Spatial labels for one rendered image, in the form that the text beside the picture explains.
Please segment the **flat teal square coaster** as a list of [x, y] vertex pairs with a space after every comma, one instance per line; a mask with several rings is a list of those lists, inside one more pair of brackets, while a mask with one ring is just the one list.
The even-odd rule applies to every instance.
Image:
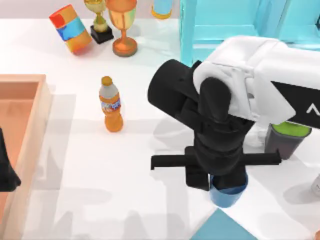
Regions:
[[193, 234], [190, 240], [258, 240], [219, 208]]

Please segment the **small gold trophy black base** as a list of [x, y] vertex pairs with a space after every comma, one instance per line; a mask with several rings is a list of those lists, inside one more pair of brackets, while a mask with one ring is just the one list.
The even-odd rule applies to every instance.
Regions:
[[106, 10], [105, 0], [84, 0], [88, 10], [96, 14], [93, 25], [90, 26], [90, 34], [97, 44], [102, 44], [114, 38], [112, 29], [103, 17]]

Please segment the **light blue orange bottle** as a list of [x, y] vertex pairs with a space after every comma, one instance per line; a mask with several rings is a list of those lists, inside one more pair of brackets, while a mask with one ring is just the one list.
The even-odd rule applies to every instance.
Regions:
[[173, 0], [153, 0], [151, 13], [155, 18], [164, 20], [172, 14]]

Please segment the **grey cup with green inside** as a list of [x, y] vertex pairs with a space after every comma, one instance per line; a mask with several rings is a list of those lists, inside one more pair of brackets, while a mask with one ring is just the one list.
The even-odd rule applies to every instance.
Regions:
[[303, 140], [312, 132], [310, 127], [284, 122], [270, 124], [264, 139], [264, 152], [279, 152], [282, 160], [288, 160]]

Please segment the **blue cup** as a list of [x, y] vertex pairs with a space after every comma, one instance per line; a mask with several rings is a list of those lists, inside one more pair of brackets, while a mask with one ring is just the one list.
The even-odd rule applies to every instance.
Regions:
[[214, 178], [213, 175], [210, 175], [209, 195], [211, 201], [220, 208], [229, 208], [234, 205], [248, 185], [247, 174], [245, 174], [245, 183], [243, 185], [225, 189], [217, 189], [213, 184]]

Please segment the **large bronze trophy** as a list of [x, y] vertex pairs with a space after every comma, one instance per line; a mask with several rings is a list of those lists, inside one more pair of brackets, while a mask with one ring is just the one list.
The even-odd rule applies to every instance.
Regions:
[[113, 53], [119, 57], [130, 57], [137, 52], [137, 42], [127, 36], [127, 30], [136, 17], [137, 0], [105, 0], [111, 23], [121, 32], [112, 44]]

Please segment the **light blue rack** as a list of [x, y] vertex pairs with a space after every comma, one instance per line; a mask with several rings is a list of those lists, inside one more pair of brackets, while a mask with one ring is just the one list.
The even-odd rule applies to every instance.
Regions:
[[180, 60], [204, 60], [226, 38], [277, 38], [320, 52], [320, 0], [180, 0]]

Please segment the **pale grey rounded box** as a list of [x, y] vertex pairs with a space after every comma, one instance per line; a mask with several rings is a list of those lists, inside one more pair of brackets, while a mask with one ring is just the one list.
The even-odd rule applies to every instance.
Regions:
[[263, 147], [267, 131], [267, 124], [255, 123], [247, 133], [245, 143], [251, 147]]

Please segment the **shallow salmon box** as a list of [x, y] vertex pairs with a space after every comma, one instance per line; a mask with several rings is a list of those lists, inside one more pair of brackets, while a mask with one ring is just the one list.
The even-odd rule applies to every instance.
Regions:
[[0, 240], [22, 238], [51, 104], [44, 74], [0, 74], [0, 128], [10, 163], [21, 180], [15, 191], [0, 191]]

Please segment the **orange blue red can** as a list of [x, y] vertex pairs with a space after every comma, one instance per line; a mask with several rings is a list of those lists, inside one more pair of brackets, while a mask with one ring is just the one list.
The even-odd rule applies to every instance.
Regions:
[[78, 54], [92, 42], [91, 35], [71, 4], [52, 13], [49, 19], [73, 54]]

